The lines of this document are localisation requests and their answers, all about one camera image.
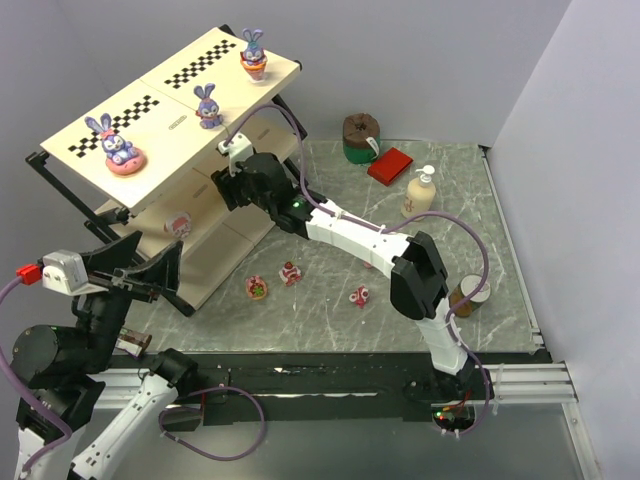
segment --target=white wall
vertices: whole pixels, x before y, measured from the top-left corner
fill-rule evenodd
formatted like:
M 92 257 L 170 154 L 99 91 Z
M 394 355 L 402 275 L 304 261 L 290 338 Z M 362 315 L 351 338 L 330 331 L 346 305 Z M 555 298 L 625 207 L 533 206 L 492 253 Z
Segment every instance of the white wall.
M 17 267 L 46 253 L 98 245 L 84 231 L 82 217 L 24 158 L 108 93 L 87 66 L 84 52 L 53 2 L 0 0 L 0 59 L 0 283 L 4 286 Z M 72 184 L 92 193 L 84 184 Z M 98 198 L 94 194 L 90 200 L 95 203 Z M 28 326 L 70 324 L 70 305 L 68 298 L 42 287 L 19 287 L 0 308 L 0 345 L 5 354 L 10 357 L 14 340 Z M 17 403 L 17 395 L 0 375 L 3 479 L 13 472 L 17 459 Z
M 545 340 L 606 478 L 640 475 L 640 3 L 574 0 L 491 151 Z
M 492 145 L 569 0 L 59 3 L 112 92 L 214 26 L 260 27 L 304 65 L 284 98 L 311 135 L 365 110 L 387 138 Z

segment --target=marble table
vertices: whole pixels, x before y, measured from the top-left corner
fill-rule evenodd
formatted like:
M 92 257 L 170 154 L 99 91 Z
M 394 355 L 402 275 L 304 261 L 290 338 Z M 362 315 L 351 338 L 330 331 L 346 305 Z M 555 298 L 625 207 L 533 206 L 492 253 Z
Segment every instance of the marble table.
M 476 351 L 533 352 L 527 314 L 514 260 L 492 194 L 481 150 L 475 145 L 419 141 L 384 142 L 414 159 L 390 187 L 373 180 L 366 166 L 344 158 L 340 142 L 307 141 L 311 188 L 342 208 L 377 224 L 400 223 L 400 204 L 413 171 L 425 164 L 436 169 L 438 193 L 432 210 L 452 213 L 471 225 L 485 242 L 490 259 L 489 301 L 469 318 L 457 320 L 461 335 Z M 462 277 L 479 273 L 482 259 L 475 242 L 461 228 L 438 218 L 405 227 L 424 230 L 436 242 L 453 289 Z M 304 278 L 285 287 L 278 270 L 286 261 Z M 244 280 L 260 275 L 267 298 L 251 301 Z M 349 302 L 360 285 L 370 291 L 364 309 Z M 205 305 L 190 318 L 164 300 L 136 304 L 127 326 L 151 333 L 151 350 L 182 351 L 423 351 L 417 327 L 389 302 L 389 281 L 362 261 L 328 245 L 310 242 L 274 228 L 236 268 Z

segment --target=floor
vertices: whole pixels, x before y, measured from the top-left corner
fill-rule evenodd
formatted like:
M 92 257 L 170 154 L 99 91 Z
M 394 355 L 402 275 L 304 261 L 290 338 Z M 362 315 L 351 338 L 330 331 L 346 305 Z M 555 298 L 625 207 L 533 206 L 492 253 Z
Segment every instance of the floor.
M 81 448 L 115 412 L 93 415 Z M 217 455 L 253 443 L 253 422 L 200 427 L 180 437 Z M 579 480 L 582 473 L 560 405 L 501 406 L 459 442 L 432 424 L 398 419 L 270 422 L 264 443 L 235 462 L 213 462 L 159 435 L 153 422 L 115 472 L 118 480 L 510 479 Z
M 310 188 L 357 216 L 391 226 L 403 220 L 400 205 L 413 171 L 433 165 L 438 193 L 432 210 L 467 222 L 489 252 L 492 295 L 471 317 L 457 320 L 463 339 L 476 351 L 534 351 L 531 323 L 481 150 L 475 145 L 396 141 L 383 142 L 382 151 L 391 147 L 411 156 L 414 163 L 411 172 L 385 187 L 367 175 L 365 166 L 347 162 L 340 142 L 307 141 Z M 418 230 L 435 239 L 449 272 L 450 289 L 465 275 L 481 273 L 479 250 L 462 229 L 429 218 L 402 231 Z M 302 281 L 291 287 L 278 277 L 286 261 L 303 271 Z M 251 275 L 267 282 L 266 299 L 255 302 L 246 296 L 244 280 Z M 360 285 L 371 294 L 362 310 L 348 300 Z M 412 321 L 396 312 L 388 297 L 389 281 L 378 271 L 366 269 L 334 247 L 274 228 L 194 316 L 185 318 L 164 301 L 137 303 L 127 326 L 151 333 L 151 350 L 426 350 Z

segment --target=pump dispenser head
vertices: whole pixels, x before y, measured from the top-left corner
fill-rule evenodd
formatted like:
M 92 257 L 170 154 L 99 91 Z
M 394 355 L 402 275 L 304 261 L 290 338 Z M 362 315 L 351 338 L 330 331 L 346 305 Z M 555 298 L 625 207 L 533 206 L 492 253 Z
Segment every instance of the pump dispenser head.
M 431 175 L 436 173 L 436 169 L 432 165 L 425 165 L 416 170 L 416 173 L 418 172 L 420 172 L 420 185 L 425 186 L 431 183 Z

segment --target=pink donut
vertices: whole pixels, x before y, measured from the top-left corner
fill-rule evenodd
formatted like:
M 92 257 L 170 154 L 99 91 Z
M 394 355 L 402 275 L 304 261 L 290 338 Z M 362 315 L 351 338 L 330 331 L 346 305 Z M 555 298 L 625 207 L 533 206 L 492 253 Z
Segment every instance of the pink donut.
M 131 175 L 132 173 L 137 172 L 147 163 L 147 157 L 139 148 L 136 148 L 136 152 L 138 152 L 137 157 L 133 157 L 122 165 L 118 165 L 110 158 L 107 158 L 107 168 L 116 175 L 122 176 Z

